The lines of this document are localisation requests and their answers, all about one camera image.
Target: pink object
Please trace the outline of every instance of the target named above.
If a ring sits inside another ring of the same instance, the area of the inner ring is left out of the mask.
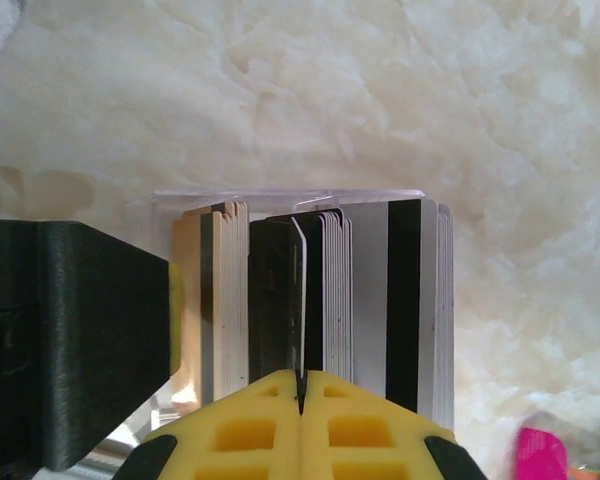
[[[552,433],[524,427],[516,445],[516,480],[567,480],[567,449]]]

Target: faux fur rug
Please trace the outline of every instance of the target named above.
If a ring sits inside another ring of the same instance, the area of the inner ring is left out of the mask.
[[[456,430],[600,418],[600,0],[33,0],[0,215],[119,233],[156,188],[409,187],[457,225]]]

